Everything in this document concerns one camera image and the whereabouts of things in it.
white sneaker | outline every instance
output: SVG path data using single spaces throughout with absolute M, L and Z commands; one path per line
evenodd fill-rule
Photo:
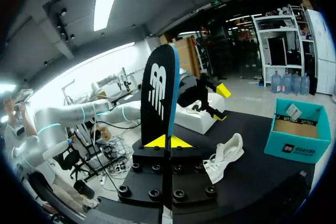
M 217 144 L 216 154 L 203 160 L 204 168 L 212 184 L 220 181 L 224 176 L 226 166 L 238 160 L 243 154 L 243 138 L 239 133 L 235 133 L 225 144 Z

new balance logo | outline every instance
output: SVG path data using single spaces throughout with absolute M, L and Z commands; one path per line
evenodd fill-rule
M 152 101 L 153 107 L 159 113 L 163 121 L 163 105 L 161 104 L 161 100 L 164 99 L 166 89 L 166 70 L 164 67 L 161 66 L 159 68 L 158 64 L 153 64 L 150 82 L 154 89 L 149 91 L 148 101 Z

cardboard box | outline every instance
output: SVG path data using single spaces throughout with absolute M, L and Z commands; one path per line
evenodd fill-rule
M 164 34 L 164 35 L 160 36 L 160 42 L 162 44 L 168 44 L 172 41 L 172 39 L 173 39 L 173 36 L 170 35 L 170 34 Z
M 309 0 L 302 0 L 303 5 L 310 10 L 314 10 Z
M 197 58 L 195 46 L 191 37 L 180 39 L 174 43 L 170 43 L 179 52 L 180 67 L 187 70 L 194 76 L 200 75 L 200 64 Z
M 277 99 L 265 154 L 316 164 L 330 142 L 330 125 L 323 106 Z

metal shelving unit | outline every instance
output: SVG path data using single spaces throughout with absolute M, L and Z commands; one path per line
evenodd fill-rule
M 284 27 L 284 28 L 275 28 L 275 29 L 260 29 L 259 22 L 264 20 L 272 20 L 272 19 L 291 19 L 293 27 Z M 303 54 L 303 44 L 302 38 L 300 33 L 300 28 L 296 21 L 295 15 L 275 15 L 275 16 L 266 16 L 266 17 L 252 17 L 253 23 L 256 28 L 257 38 L 259 41 L 259 49 L 260 49 L 260 56 L 261 56 L 261 63 L 262 63 L 262 75 L 264 76 L 264 87 L 266 87 L 267 83 L 270 83 L 270 79 L 268 78 L 269 73 L 272 73 L 273 70 L 278 70 L 280 74 L 284 74 L 287 68 L 294 68 L 294 69 L 301 69 L 301 74 L 303 75 L 305 72 L 305 59 Z M 279 65 L 268 65 L 266 64 L 265 54 L 264 54 L 264 47 L 263 47 L 263 38 L 262 35 L 265 33 L 278 33 L 278 32 L 295 32 L 296 36 L 298 37 L 299 42 L 299 53 L 301 55 L 301 65 L 288 65 L 287 58 L 285 59 L 286 65 L 279 66 Z

white label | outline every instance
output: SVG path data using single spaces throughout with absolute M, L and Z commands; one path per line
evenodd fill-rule
M 152 101 L 152 106 L 161 116 L 163 121 L 164 108 L 161 104 L 161 100 L 164 99 L 166 90 L 166 70 L 163 66 L 159 67 L 156 63 L 152 65 L 150 84 L 153 87 L 153 90 L 149 91 L 148 101 Z
M 296 107 L 293 103 L 286 110 L 286 113 L 292 118 L 293 121 L 299 118 L 299 116 L 302 114 L 298 107 Z

